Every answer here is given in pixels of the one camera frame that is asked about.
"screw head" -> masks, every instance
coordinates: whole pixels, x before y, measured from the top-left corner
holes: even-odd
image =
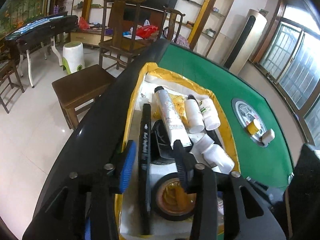
[[[112,163],[107,163],[107,164],[105,164],[105,165],[103,166],[103,168],[104,168],[105,170],[107,170],[107,171],[111,171],[111,170],[114,169],[114,166],[113,166]]]
[[[239,171],[232,171],[231,175],[232,175],[232,177],[235,177],[235,178],[239,178],[241,176]]]
[[[75,179],[76,177],[78,177],[78,173],[76,173],[75,171],[70,172],[69,177],[70,179]]]
[[[197,164],[195,165],[195,168],[196,168],[197,170],[204,170],[204,165],[203,165],[202,163],[197,163]]]

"tile floor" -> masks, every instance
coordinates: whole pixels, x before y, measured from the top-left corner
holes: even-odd
[[[85,48],[84,56],[86,66],[99,61],[97,49]],[[21,82],[25,93],[19,91],[14,96],[8,105],[9,114],[0,106],[0,216],[18,239],[22,239],[47,175],[72,133],[51,86],[66,71],[59,67],[54,53],[44,60],[43,53],[36,51],[31,61],[35,88],[30,86],[24,60]],[[113,62],[104,59],[104,68]],[[116,67],[108,70],[114,76],[122,71]],[[11,94],[7,88],[5,102]]]

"yellow cap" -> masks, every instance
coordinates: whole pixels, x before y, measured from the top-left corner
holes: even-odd
[[[253,121],[247,125],[247,130],[251,135],[254,135],[261,130],[260,122],[257,119],[253,119]]]

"white plastic stool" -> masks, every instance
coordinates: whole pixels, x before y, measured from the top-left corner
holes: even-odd
[[[72,41],[65,44],[62,53],[62,64],[67,69],[68,74],[85,68],[82,42]]]

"wooden drawer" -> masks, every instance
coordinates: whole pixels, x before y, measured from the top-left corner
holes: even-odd
[[[83,44],[99,46],[101,36],[100,36],[100,34],[94,34],[94,33],[71,32],[70,39],[71,39],[71,41],[80,41]],[[112,39],[112,37],[104,36],[105,41],[111,40],[111,39]]]

